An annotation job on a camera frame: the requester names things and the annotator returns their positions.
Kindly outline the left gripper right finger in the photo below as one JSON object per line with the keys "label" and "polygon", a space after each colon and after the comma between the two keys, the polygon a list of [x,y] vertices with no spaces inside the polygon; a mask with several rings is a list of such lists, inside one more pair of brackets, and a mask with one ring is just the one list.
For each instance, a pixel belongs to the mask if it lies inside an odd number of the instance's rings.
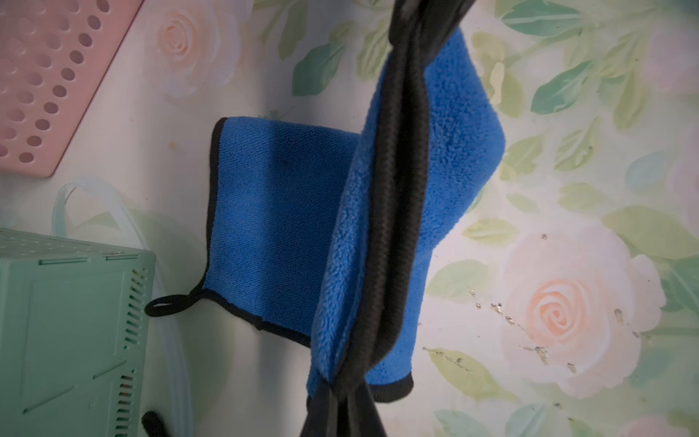
{"label": "left gripper right finger", "polygon": [[346,406],[348,436],[387,436],[371,394],[371,390],[366,382],[360,383],[358,387],[348,396]]}

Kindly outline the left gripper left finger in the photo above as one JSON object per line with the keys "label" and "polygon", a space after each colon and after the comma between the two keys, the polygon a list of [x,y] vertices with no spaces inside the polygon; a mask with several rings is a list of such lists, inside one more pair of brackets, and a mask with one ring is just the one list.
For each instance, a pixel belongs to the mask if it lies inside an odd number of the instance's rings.
{"label": "left gripper left finger", "polygon": [[331,386],[320,382],[308,406],[301,437],[337,437],[339,403]]}

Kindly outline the blue grey dishcloth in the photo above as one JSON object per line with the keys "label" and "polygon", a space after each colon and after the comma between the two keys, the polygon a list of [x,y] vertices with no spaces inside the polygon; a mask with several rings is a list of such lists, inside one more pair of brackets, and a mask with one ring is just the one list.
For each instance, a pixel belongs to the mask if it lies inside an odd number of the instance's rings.
{"label": "blue grey dishcloth", "polygon": [[392,51],[359,134],[223,118],[210,149],[204,276],[151,317],[212,300],[311,349],[307,390],[375,402],[413,388],[411,360],[434,249],[505,149],[460,23],[468,1],[398,1]]}

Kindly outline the yellow dishcloth black trim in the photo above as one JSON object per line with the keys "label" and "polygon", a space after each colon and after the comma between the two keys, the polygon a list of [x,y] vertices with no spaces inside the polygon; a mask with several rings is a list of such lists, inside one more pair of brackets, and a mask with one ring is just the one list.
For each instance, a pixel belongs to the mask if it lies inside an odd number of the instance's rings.
{"label": "yellow dishcloth black trim", "polygon": [[141,417],[141,424],[148,437],[170,437],[161,416],[155,411],[148,411]]}

